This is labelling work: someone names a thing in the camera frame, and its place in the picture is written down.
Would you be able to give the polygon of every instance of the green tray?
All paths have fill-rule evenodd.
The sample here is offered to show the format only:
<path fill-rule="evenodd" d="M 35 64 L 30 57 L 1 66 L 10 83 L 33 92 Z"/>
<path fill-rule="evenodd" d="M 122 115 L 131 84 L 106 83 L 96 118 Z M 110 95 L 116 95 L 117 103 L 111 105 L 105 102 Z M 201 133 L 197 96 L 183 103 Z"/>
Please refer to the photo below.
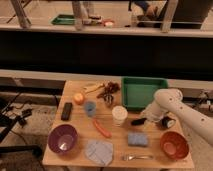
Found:
<path fill-rule="evenodd" d="M 59 14 L 51 23 L 53 25 L 74 25 L 75 17 L 74 15 Z"/>
<path fill-rule="evenodd" d="M 127 110 L 142 110 L 153 101 L 155 91 L 162 88 L 168 88 L 163 78 L 123 77 L 122 105 Z"/>

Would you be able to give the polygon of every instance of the purple bowl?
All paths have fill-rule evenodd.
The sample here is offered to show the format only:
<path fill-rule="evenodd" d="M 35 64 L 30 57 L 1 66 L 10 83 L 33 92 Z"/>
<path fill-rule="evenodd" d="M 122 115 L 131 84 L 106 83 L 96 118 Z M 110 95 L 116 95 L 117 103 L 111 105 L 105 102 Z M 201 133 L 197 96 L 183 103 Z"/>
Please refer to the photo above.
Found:
<path fill-rule="evenodd" d="M 68 124 L 54 128 L 48 137 L 49 148 L 59 154 L 70 151 L 76 144 L 78 134 L 76 129 Z"/>

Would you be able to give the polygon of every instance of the blue cup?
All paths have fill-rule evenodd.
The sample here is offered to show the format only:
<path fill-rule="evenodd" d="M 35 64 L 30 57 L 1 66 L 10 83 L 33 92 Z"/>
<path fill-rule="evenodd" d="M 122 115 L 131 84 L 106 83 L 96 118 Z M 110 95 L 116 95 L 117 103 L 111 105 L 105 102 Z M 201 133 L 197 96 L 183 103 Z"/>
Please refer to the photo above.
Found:
<path fill-rule="evenodd" d="M 87 114 L 87 116 L 92 117 L 95 114 L 96 111 L 96 104 L 92 101 L 87 101 L 84 103 L 84 110 Z"/>

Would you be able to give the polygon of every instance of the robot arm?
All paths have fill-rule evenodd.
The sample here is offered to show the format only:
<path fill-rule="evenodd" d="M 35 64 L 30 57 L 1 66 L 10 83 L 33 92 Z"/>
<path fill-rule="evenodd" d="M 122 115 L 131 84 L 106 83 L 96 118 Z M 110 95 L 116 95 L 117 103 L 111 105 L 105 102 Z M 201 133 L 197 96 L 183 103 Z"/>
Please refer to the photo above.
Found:
<path fill-rule="evenodd" d="M 158 122 L 172 112 L 213 146 L 213 119 L 185 105 L 182 98 L 178 89 L 160 89 L 142 113 L 148 121 Z"/>

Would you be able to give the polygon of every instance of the blue cloth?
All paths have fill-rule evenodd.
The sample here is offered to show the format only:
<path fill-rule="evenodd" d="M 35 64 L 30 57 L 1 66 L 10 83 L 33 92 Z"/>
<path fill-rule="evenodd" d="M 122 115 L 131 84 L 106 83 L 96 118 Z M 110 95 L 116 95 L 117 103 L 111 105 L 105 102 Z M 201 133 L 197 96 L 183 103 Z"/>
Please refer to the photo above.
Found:
<path fill-rule="evenodd" d="M 129 132 L 128 133 L 128 145 L 130 146 L 148 146 L 148 138 L 145 133 Z"/>
<path fill-rule="evenodd" d="M 113 144 L 106 141 L 89 140 L 85 155 L 89 160 L 101 165 L 107 166 L 113 158 Z"/>
<path fill-rule="evenodd" d="M 134 1 L 134 3 L 141 7 L 145 12 L 149 7 L 149 4 L 146 1 Z"/>

